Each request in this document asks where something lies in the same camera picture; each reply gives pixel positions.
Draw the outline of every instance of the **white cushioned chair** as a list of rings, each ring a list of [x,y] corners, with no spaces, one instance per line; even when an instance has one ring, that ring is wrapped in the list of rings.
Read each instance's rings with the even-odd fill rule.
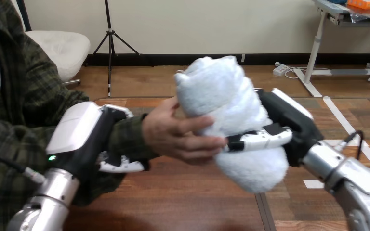
[[[28,18],[23,0],[12,0],[23,27],[28,30]],[[70,81],[81,69],[90,49],[89,39],[78,33],[65,31],[30,30],[26,34],[39,44],[49,58],[56,64],[59,76],[65,85],[80,83],[79,79]]]

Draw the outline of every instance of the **white wall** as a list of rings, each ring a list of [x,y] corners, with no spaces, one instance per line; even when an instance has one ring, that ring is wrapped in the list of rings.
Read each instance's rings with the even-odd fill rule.
[[[32,29],[107,30],[102,0],[25,0]],[[309,53],[319,23],[311,0],[109,0],[111,24],[140,53]],[[370,53],[370,28],[326,22],[320,52]],[[100,53],[108,53],[102,46]],[[116,52],[130,53],[122,43]]]

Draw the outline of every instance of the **person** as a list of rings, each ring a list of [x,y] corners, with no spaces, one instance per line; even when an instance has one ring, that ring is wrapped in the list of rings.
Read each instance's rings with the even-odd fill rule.
[[[44,173],[50,166],[45,148],[64,112],[88,101],[82,92],[62,85],[57,68],[23,31],[10,0],[0,0],[0,156]],[[166,155],[190,164],[204,164],[226,140],[197,137],[192,131],[213,124],[209,117],[179,120],[176,98],[165,100],[150,114],[113,126],[111,155],[151,159]],[[81,185],[73,204],[87,205],[115,190],[123,175],[97,173]],[[0,230],[22,208],[36,185],[0,162]]]

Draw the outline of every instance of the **electrical cord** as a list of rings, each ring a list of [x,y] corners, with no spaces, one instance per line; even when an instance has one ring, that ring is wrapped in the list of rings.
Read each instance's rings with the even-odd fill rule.
[[[19,163],[15,162],[15,161],[12,161],[12,160],[9,160],[9,159],[6,159],[6,158],[3,158],[3,157],[0,156],[0,162],[6,164],[7,166],[9,166],[11,168],[14,168],[19,173],[24,173],[25,172],[26,167],[20,165]]]
[[[6,158],[0,156],[0,162],[2,162],[4,164],[6,164],[7,166],[15,169],[17,172],[19,172],[20,174],[24,175],[25,177],[31,179],[35,183],[41,184],[46,180],[45,177],[42,174],[32,170],[29,167],[25,167],[25,166],[13,161],[13,160],[9,160],[9,159],[6,159]]]
[[[275,66],[279,66],[279,65],[282,65],[281,63],[279,63],[279,62],[276,62],[275,63]],[[293,66],[286,66],[289,70],[286,72],[286,73],[284,73],[284,76],[285,77],[287,77],[287,78],[291,78],[291,79],[296,79],[296,78],[298,78],[298,77],[290,77],[290,76],[288,76],[287,75],[287,73],[288,72],[293,72],[294,70],[296,70],[296,69],[299,69],[299,70],[301,70],[301,71],[306,71],[307,70],[307,67],[306,66],[299,66],[299,67],[293,67]],[[323,67],[314,67],[313,68],[314,70],[328,70],[328,71],[330,71],[331,69],[328,69],[328,68],[323,68]]]
[[[334,147],[335,150],[341,152],[344,148],[346,148],[348,143],[355,138],[356,135],[359,135],[359,145],[358,145],[357,156],[356,156],[356,159],[359,160],[359,158],[361,157],[362,143],[364,141],[364,132],[361,130],[357,130],[351,133],[351,135],[347,136],[347,138],[341,141],[340,144]]]

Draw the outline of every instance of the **chair leg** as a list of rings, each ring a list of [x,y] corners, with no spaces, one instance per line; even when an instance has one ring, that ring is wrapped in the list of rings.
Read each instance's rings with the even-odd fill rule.
[[[74,84],[74,83],[77,83],[77,84],[80,84],[80,79],[76,79],[76,80],[71,80],[71,81],[67,81],[67,82],[64,82],[63,85],[70,85],[70,84]]]

